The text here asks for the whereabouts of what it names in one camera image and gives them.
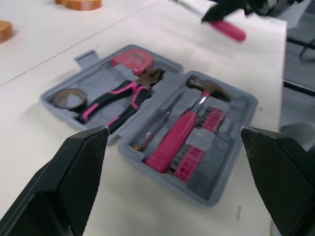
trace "pliers handle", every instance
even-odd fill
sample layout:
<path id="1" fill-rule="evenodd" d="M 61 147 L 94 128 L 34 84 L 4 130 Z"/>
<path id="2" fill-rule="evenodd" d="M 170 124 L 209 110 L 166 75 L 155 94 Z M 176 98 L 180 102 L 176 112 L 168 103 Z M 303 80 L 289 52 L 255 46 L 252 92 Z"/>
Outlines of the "pliers handle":
<path id="1" fill-rule="evenodd" d="M 109 126 L 110 133 L 113 133 L 130 116 L 139 110 L 139 107 L 144 100 L 152 96 L 149 88 L 145 86 L 139 86 L 136 81 L 125 80 L 115 89 L 95 99 L 89 106 L 87 106 L 81 113 L 78 114 L 76 120 L 82 124 L 85 124 L 103 107 L 125 97 L 129 97 L 132 94 L 135 95 L 127 109 L 117 118 L 107 124 L 107 126 Z"/>

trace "table surface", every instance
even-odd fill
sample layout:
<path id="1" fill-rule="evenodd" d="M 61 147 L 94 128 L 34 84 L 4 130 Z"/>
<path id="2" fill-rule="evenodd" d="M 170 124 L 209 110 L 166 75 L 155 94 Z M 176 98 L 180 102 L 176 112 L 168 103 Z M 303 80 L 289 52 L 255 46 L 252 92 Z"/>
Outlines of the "table surface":
<path id="1" fill-rule="evenodd" d="M 73 58 L 90 49 L 103 58 L 127 44 L 141 45 L 182 64 L 185 72 L 197 70 L 253 94 L 259 104 L 252 126 L 279 128 L 286 37 L 282 21 L 233 14 L 227 19 L 248 33 L 246 42 L 237 44 L 165 0 L 105 1 L 103 9 L 80 14 L 40 0 L 21 2 L 31 4 L 29 11 L 42 7 L 42 12 L 24 22 L 22 7 L 15 12 L 14 4 L 0 3 L 4 5 L 0 15 L 5 13 L 4 20 L 18 29 L 14 38 L 0 45 L 0 107 L 5 111 L 0 118 L 0 217 L 33 174 L 76 132 L 51 115 L 39 96 L 77 73 Z M 202 10 L 209 6 L 201 0 L 191 3 Z M 57 18 L 44 20 L 50 14 Z M 84 235 L 269 235 L 271 218 L 244 149 L 221 201 L 204 210 L 138 173 L 117 147 L 106 150 Z"/>

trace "pliers jaw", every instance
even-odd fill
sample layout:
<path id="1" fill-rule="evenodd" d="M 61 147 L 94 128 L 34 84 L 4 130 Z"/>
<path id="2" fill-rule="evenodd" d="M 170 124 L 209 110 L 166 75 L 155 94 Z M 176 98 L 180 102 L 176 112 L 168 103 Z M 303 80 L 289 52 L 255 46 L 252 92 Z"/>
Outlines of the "pliers jaw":
<path id="1" fill-rule="evenodd" d="M 137 80 L 137 82 L 139 85 L 143 85 L 146 86 L 147 88 L 150 88 L 163 78 L 164 73 L 165 70 L 162 70 L 161 68 L 150 70 L 142 74 L 140 78 Z"/>

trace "pliers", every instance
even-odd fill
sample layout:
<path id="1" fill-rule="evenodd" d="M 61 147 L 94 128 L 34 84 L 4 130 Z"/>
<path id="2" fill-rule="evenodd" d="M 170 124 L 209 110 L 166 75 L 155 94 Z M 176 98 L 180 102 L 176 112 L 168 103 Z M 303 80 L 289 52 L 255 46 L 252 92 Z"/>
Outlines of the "pliers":
<path id="1" fill-rule="evenodd" d="M 129 117 L 139 110 L 139 107 L 144 100 L 152 96 L 151 87 L 163 78 L 164 72 L 165 71 L 161 68 L 157 68 L 142 74 L 139 79 L 135 81 L 125 80 L 117 88 L 95 99 L 78 114 L 76 120 L 85 124 L 103 107 L 134 94 L 131 104 L 126 110 L 106 124 L 106 126 L 109 127 L 110 134 L 114 133 Z"/>

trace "pink hammer handle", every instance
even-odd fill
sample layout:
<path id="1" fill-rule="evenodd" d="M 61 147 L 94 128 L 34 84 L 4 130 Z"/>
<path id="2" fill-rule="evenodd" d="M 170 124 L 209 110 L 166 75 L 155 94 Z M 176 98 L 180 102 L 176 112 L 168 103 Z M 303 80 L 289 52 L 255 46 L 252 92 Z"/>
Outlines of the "pink hammer handle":
<path id="1" fill-rule="evenodd" d="M 221 33 L 227 35 L 230 38 L 238 42 L 244 42 L 246 39 L 246 32 L 235 25 L 230 24 L 226 21 L 217 21 L 217 22 L 210 22 L 209 23 L 212 27 L 216 30 L 220 31 Z"/>
<path id="2" fill-rule="evenodd" d="M 145 163 L 154 170 L 164 174 L 172 159 L 193 130 L 196 120 L 197 114 L 193 111 L 183 114 Z"/>

